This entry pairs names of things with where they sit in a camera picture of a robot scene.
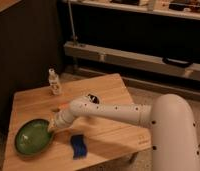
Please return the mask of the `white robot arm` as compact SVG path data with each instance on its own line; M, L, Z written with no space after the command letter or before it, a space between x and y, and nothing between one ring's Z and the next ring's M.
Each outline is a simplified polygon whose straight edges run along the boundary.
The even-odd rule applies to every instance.
M82 116L95 116L131 125L148 126L151 131L152 171L200 171L200 156L193 111L188 102L165 94L152 105L106 105L88 94L72 100L49 122L50 132L70 127Z

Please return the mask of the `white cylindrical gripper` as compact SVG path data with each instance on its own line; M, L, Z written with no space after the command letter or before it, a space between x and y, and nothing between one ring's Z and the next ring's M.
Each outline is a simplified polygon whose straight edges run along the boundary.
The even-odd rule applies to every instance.
M52 122L49 123L47 132L51 133L55 129L70 127L74 120L75 116L68 109L62 109L55 114Z

